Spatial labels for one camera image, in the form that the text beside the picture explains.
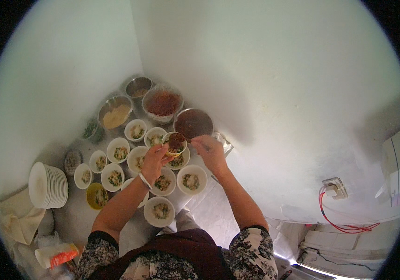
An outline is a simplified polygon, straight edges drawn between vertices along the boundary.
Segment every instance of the floral blouse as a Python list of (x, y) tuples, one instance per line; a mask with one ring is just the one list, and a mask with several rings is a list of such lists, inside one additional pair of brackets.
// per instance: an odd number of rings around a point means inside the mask
[[(100, 266), (119, 258), (116, 241), (106, 232), (91, 234), (77, 265), (76, 279), (87, 279)], [(226, 265), (237, 280), (276, 279), (273, 242), (265, 228), (250, 227), (239, 232), (230, 249), (222, 249)], [(192, 264), (163, 252), (146, 252), (132, 262), (121, 280), (198, 279)]]

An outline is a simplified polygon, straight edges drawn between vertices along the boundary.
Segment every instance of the electrical outlet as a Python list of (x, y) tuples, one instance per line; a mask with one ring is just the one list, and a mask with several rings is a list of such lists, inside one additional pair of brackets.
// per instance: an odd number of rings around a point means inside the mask
[(343, 185), (342, 180), (338, 177), (330, 178), (324, 181), (321, 181), (325, 187), (333, 187), (335, 186), (337, 195), (332, 196), (333, 199), (345, 199), (348, 197), (348, 193), (346, 192), (345, 186)]

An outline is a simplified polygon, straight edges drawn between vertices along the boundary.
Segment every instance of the stack of white plates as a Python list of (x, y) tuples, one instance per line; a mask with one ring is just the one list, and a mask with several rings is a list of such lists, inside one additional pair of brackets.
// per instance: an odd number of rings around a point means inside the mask
[(37, 208), (60, 208), (68, 199), (68, 181), (56, 167), (37, 162), (29, 174), (29, 196)]

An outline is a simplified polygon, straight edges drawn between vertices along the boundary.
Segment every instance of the red wire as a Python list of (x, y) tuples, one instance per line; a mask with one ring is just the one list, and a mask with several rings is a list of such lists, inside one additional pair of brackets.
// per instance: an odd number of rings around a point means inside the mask
[(362, 233), (362, 232), (366, 232), (366, 231), (371, 231), (373, 228), (377, 227), (378, 225), (380, 225), (380, 223), (375, 223), (372, 225), (369, 225), (367, 227), (356, 227), (356, 226), (351, 226), (351, 225), (345, 225), (345, 227), (351, 227), (351, 228), (343, 228), (341, 226), (338, 226), (334, 223), (332, 223), (328, 217), (326, 217), (325, 215), (325, 211), (323, 210), (323, 196), (325, 195), (325, 193), (320, 193), (320, 197), (319, 197), (319, 203), (320, 203), (320, 210), (321, 210), (321, 214), (323, 214), (323, 217), (326, 219), (326, 221), (328, 221), (333, 227), (335, 227), (336, 229), (338, 229), (341, 232), (344, 233)]

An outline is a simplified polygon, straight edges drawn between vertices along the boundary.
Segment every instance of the silver bangle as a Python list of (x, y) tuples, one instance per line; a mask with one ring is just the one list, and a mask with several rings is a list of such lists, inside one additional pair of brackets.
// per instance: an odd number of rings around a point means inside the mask
[(144, 184), (148, 187), (148, 189), (152, 189), (152, 185), (149, 184), (149, 182), (146, 180), (144, 175), (141, 172), (139, 172), (138, 175), (140, 176), (140, 178), (144, 182)]

